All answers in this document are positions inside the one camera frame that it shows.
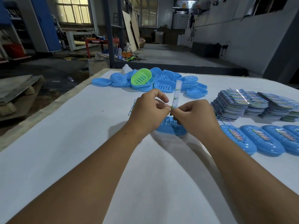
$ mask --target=person's left hand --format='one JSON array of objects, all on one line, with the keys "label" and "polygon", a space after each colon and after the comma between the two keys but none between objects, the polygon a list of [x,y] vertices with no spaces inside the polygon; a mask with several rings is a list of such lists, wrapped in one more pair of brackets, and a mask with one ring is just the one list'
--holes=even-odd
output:
[{"label": "person's left hand", "polygon": [[130,118],[126,125],[144,138],[157,129],[165,117],[170,113],[171,107],[164,102],[155,99],[160,98],[165,103],[168,97],[158,89],[153,89],[137,98]]}]

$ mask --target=hand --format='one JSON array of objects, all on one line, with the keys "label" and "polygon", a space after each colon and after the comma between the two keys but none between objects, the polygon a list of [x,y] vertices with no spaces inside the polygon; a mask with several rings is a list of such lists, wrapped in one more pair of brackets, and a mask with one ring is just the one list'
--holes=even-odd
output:
[{"label": "hand", "polygon": [[223,134],[214,109],[207,100],[190,101],[172,109],[171,114],[201,142]]},{"label": "hand", "polygon": [[132,113],[126,126],[136,130],[142,139],[157,129],[165,117],[170,113],[171,107],[164,102],[155,99],[160,98],[165,103],[168,97],[158,89],[153,89],[137,98]]}]

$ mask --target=green soap dish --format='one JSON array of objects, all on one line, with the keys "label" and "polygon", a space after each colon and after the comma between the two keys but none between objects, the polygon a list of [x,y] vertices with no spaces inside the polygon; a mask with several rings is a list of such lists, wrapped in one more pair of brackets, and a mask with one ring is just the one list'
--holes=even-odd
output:
[{"label": "green soap dish", "polygon": [[131,78],[131,84],[133,86],[144,85],[150,80],[152,73],[147,68],[141,68]]}]

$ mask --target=white tabletop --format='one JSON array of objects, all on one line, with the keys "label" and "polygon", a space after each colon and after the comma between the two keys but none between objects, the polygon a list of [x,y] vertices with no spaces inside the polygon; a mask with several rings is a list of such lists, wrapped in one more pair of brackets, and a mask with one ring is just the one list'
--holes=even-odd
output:
[{"label": "white tabletop", "polygon": [[[103,75],[109,78],[114,71]],[[275,93],[299,101],[299,91],[255,78],[196,75],[213,101],[227,88]],[[117,132],[142,92],[89,85],[0,153],[0,223],[73,169]],[[174,93],[168,93],[172,104]],[[191,101],[181,93],[179,105]],[[232,123],[263,126],[288,123],[239,118]],[[252,156],[299,194],[299,157]],[[104,223],[242,223],[215,163],[201,143],[187,135],[153,132],[133,152]]]}]

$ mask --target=forearm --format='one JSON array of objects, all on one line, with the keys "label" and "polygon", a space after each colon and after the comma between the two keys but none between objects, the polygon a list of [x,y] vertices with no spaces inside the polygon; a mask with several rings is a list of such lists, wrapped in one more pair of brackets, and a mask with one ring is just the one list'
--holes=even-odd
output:
[{"label": "forearm", "polygon": [[141,137],[125,126],[9,223],[102,223]]},{"label": "forearm", "polygon": [[225,134],[202,138],[248,223],[298,223],[299,196]]}]

